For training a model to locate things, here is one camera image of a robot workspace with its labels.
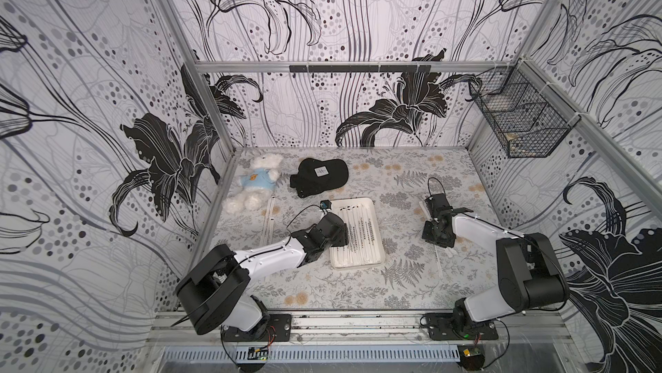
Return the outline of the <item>straw later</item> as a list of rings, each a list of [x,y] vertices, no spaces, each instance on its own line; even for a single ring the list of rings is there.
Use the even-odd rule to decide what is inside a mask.
[[[376,236],[375,236],[374,222],[373,222],[373,219],[372,219],[372,213],[370,211],[367,212],[367,219],[368,219],[368,230],[369,230],[369,240],[370,240],[370,247],[371,247],[372,262],[377,263],[377,262],[379,262],[379,249],[378,249],[377,240],[376,240]]]

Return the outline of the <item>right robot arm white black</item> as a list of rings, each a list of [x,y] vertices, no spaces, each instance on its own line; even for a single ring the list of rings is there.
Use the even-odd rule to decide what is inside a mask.
[[[456,328],[567,303],[570,288],[547,236],[519,233],[485,221],[470,209],[454,209],[443,193],[429,195],[424,203],[429,219],[423,240],[453,248],[463,238],[496,259],[496,285],[455,303]]]

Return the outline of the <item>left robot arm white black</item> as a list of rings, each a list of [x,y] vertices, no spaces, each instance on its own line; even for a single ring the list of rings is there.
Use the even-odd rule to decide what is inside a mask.
[[[272,274],[294,270],[320,259],[332,247],[348,244],[348,225],[327,213],[307,229],[257,249],[233,251],[215,246],[179,282],[175,294],[198,335],[223,326],[260,340],[271,315],[264,303],[246,290],[250,283]]]

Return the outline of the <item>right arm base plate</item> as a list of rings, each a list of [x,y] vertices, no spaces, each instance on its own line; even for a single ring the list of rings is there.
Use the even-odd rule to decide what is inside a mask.
[[[493,321],[474,322],[463,315],[448,312],[424,314],[419,320],[419,324],[434,341],[479,342],[499,339],[498,330]]]

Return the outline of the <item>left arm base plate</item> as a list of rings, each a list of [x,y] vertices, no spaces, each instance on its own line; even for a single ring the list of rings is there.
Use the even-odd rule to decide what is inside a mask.
[[[291,338],[292,314],[270,314],[250,332],[243,332],[237,327],[223,327],[222,338],[230,343],[280,343]]]

